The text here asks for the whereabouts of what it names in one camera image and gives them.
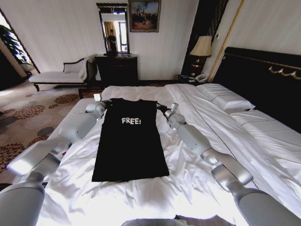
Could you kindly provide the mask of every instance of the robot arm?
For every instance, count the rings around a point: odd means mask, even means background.
[[[8,165],[15,174],[29,176],[0,192],[1,225],[36,225],[44,201],[43,179],[60,164],[56,155],[66,152],[71,144],[83,138],[104,114],[106,101],[101,101],[99,94],[95,100],[96,103],[87,106],[86,113],[78,114],[66,123],[57,137],[33,144]]]
[[[232,156],[214,150],[208,139],[194,126],[186,123],[184,116],[176,114],[178,104],[171,109],[159,106],[167,123],[177,130],[179,137],[194,153],[208,164],[215,181],[231,192],[235,203],[250,226],[299,226],[301,220],[269,194],[253,188],[245,188],[253,176]]]

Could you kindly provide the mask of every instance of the black headboard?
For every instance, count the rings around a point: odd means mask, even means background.
[[[301,133],[301,56],[227,47],[213,83]]]

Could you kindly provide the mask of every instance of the chaise lounge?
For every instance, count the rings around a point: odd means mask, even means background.
[[[39,91],[39,84],[88,86],[95,80],[97,73],[95,55],[63,65],[62,72],[44,72],[32,76],[29,81]]]

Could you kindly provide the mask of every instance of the mirror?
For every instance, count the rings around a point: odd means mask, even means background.
[[[108,54],[130,53],[126,3],[97,3],[103,39]]]

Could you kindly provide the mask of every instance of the lampshade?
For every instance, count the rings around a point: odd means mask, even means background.
[[[190,55],[211,56],[211,39],[212,36],[199,36],[198,42],[190,52]]]

